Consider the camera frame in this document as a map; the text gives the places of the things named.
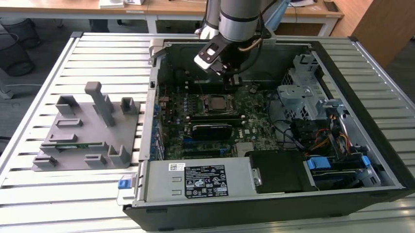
power supply label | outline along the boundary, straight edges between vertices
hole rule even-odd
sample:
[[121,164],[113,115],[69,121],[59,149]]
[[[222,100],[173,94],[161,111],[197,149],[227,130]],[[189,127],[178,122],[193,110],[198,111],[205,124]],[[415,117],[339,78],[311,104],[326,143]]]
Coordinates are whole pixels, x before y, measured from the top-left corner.
[[229,196],[226,166],[187,166],[185,168],[185,190],[187,198]]

green circuit board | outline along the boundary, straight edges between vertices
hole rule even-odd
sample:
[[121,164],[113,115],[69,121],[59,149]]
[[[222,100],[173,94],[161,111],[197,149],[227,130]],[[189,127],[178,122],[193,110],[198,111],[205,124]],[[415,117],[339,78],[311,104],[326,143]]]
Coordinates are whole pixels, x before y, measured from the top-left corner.
[[[255,94],[250,92],[251,85],[246,85],[230,95],[193,95],[187,93],[185,87],[169,86],[161,93],[166,93],[161,98],[162,124],[165,133],[165,159],[191,159],[238,157],[237,143],[251,142],[254,150],[278,150],[281,145],[269,122],[267,103],[270,95],[267,90],[258,90]],[[207,109],[205,100],[210,98],[214,107],[221,110]],[[191,124],[186,118],[189,116],[209,115],[239,115],[243,124],[233,127],[231,137],[221,141],[193,141]]]

slotted metal surface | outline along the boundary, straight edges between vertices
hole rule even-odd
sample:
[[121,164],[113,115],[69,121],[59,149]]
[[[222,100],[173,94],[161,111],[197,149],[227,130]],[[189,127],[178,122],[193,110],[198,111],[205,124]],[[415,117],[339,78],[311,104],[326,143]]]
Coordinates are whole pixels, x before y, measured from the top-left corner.
[[[153,38],[191,35],[86,33],[73,38],[41,90],[23,123],[0,157],[0,232],[145,232],[117,205],[117,182],[138,171],[141,133],[150,78],[149,44]],[[415,174],[415,111],[389,77],[369,62],[365,51],[346,38],[290,37],[321,40],[349,83]],[[89,81],[103,83],[113,101],[134,97],[142,103],[133,166],[127,169],[33,172],[33,160],[49,132],[59,94],[83,94]],[[337,96],[333,85],[329,89]],[[183,232],[415,232],[415,195],[377,204],[346,217],[303,219]]]

blue plastic clip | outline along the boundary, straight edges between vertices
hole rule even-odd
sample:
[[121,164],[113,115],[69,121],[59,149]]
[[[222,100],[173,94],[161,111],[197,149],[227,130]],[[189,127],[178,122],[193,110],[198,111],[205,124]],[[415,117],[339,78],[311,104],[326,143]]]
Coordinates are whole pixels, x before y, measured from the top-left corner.
[[119,189],[130,189],[131,188],[131,180],[119,180],[118,181]]
[[331,168],[329,159],[326,157],[311,157],[307,160],[307,165],[309,165],[310,170]]
[[370,166],[370,159],[366,155],[362,156],[362,160],[364,160],[365,166],[369,167]]
[[227,151],[229,151],[227,148],[221,149],[221,155],[225,155]]

wire mesh trash bin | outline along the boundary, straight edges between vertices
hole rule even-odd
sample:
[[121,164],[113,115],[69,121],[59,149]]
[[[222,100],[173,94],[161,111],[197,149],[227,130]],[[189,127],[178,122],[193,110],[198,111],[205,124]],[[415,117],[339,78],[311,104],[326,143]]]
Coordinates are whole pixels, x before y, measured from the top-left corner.
[[35,68],[17,34],[0,33],[0,68],[10,76],[22,76]]
[[42,40],[35,30],[34,21],[30,18],[2,18],[0,24],[9,33],[19,36],[19,43],[26,49],[41,45]]

